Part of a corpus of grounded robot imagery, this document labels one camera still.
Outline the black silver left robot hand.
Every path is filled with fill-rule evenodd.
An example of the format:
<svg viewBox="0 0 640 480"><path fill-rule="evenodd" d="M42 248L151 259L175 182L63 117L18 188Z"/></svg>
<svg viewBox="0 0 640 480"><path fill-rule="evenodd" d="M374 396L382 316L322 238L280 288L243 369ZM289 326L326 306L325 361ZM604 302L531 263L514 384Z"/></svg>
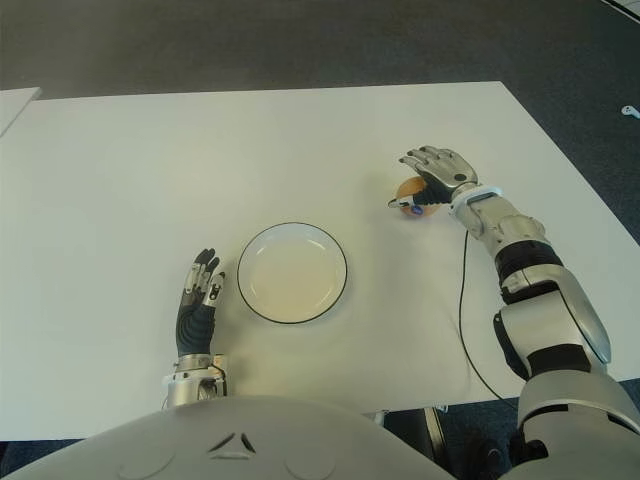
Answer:
<svg viewBox="0 0 640 480"><path fill-rule="evenodd" d="M204 249L187 273L175 327L179 357L211 354L215 314L226 278L217 271L219 263L214 248Z"/></svg>

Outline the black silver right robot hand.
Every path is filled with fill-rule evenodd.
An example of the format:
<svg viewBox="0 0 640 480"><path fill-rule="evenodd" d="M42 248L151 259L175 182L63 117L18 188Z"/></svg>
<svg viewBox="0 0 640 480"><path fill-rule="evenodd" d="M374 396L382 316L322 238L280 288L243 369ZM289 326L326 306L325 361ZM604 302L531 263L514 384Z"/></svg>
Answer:
<svg viewBox="0 0 640 480"><path fill-rule="evenodd" d="M462 191L479 185L474 168L450 149L421 146L409 150L399 162L412 168L425 186L417 193L390 200L389 208L450 204Z"/></svg>

